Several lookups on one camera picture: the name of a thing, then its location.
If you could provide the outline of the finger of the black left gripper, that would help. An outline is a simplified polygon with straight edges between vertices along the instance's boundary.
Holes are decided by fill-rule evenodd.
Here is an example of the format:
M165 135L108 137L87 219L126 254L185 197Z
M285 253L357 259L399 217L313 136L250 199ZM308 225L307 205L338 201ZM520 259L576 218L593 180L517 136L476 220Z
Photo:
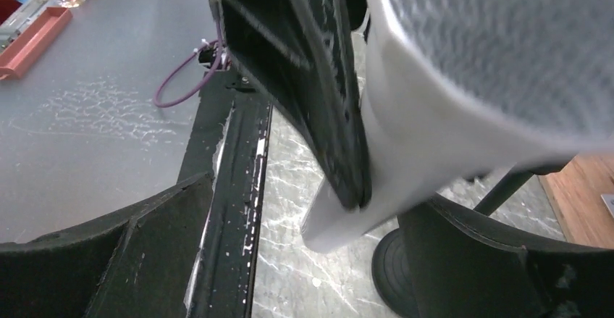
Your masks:
M340 204L371 198L351 34L366 0L220 0L233 65L303 136Z

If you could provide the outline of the white microphone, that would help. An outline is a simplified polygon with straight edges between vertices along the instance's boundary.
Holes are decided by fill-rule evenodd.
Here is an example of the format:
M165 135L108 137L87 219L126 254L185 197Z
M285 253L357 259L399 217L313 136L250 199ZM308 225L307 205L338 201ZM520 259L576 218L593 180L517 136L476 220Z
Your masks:
M613 151L613 0L367 0L361 116L371 199L325 180L303 220L325 254L460 177Z

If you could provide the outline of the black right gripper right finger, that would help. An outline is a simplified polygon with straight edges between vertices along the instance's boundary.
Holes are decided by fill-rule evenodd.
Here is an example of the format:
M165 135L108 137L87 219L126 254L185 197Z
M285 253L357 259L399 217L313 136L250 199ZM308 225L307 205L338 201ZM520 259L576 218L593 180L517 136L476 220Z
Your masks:
M434 196L398 218L422 317L611 317L613 251Z

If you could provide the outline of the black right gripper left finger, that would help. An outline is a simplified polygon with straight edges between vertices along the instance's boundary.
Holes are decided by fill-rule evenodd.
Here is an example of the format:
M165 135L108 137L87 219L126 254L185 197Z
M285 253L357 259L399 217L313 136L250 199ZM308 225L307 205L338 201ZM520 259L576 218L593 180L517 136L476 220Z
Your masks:
M3 317L184 317L212 198L191 177L27 243L1 245Z

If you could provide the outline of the black round-base mic stand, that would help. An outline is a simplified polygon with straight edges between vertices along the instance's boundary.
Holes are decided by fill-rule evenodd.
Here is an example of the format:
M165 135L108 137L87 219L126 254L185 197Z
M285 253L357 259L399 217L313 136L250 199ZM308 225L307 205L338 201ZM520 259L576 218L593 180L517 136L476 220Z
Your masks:
M468 209L441 195L398 217L377 245L371 275L401 317L546 317L552 303L529 266L549 238L498 222L492 213L531 177L561 164L509 172Z

